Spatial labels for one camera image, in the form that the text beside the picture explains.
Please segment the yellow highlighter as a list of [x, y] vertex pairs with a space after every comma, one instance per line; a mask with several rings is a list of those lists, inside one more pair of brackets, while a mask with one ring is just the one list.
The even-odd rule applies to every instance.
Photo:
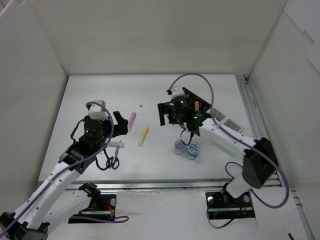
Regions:
[[144, 144], [144, 142], [145, 142], [145, 139], [146, 139], [146, 137], [147, 137], [147, 135], [148, 135], [148, 132], [149, 132], [149, 127], [148, 127], [148, 126], [145, 126], [145, 127], [143, 128], [143, 130], [142, 130], [142, 132], [141, 132], [141, 135], [140, 135], [140, 138], [139, 138], [139, 140], [138, 140], [138, 142], [137, 142], [137, 146], [138, 146], [138, 147], [142, 147], [142, 146], [143, 146], [143, 144]]

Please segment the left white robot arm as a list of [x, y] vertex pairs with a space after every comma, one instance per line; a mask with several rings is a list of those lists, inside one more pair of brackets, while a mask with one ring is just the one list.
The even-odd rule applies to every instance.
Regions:
[[58, 203], [67, 187], [78, 179], [112, 138], [128, 133], [128, 120], [118, 111], [99, 111], [86, 115], [83, 135], [60, 156], [47, 179], [14, 212], [0, 216], [1, 236], [9, 240], [46, 240], [63, 222], [77, 213], [94, 210], [100, 204], [100, 190], [87, 182], [68, 201]]

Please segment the green highlighter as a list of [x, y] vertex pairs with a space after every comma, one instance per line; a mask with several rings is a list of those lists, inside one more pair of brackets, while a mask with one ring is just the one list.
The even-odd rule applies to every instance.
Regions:
[[107, 148], [121, 148], [123, 149], [125, 144], [122, 141], [110, 141], [107, 145]]

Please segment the purple pink highlighter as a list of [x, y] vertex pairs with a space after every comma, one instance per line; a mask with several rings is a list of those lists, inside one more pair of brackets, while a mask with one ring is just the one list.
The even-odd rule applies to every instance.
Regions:
[[128, 125], [127, 125], [127, 129], [128, 131], [130, 132], [133, 125], [134, 125], [134, 122], [135, 122], [135, 119], [136, 119], [136, 116], [137, 116], [137, 113], [136, 112], [132, 112], [129, 120], [128, 120]]

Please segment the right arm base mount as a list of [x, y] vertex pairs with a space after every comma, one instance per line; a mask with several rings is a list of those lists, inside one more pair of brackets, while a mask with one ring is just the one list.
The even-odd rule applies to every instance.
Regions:
[[205, 200], [207, 221], [215, 229], [225, 228], [236, 220], [256, 217], [249, 191], [244, 192], [238, 198], [233, 198], [224, 188], [206, 191]]

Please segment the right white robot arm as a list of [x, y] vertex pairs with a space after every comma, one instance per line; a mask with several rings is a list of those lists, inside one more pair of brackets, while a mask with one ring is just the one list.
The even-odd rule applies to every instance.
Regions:
[[193, 135], [206, 138], [227, 153], [242, 159], [242, 173], [224, 187], [221, 200], [233, 206], [250, 189], [260, 189], [278, 165], [273, 146], [267, 138], [255, 139], [215, 123], [201, 104], [180, 95], [157, 105], [160, 124], [165, 118]]

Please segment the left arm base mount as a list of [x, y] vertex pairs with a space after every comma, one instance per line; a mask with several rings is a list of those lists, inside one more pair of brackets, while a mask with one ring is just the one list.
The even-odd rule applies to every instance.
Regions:
[[81, 185], [79, 191], [85, 193], [90, 198], [88, 207], [74, 214], [68, 220], [68, 224], [101, 224], [98, 221], [115, 221], [116, 207], [111, 204], [117, 200], [114, 193], [102, 193], [98, 186], [89, 182]]

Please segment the orange cap highlighter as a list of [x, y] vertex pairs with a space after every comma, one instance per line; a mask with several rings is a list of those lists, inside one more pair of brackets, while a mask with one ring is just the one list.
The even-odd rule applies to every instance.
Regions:
[[198, 111], [200, 110], [200, 103], [199, 103], [199, 101], [195, 101], [195, 102], [194, 102], [194, 110], [195, 110], [196, 112], [198, 112]]

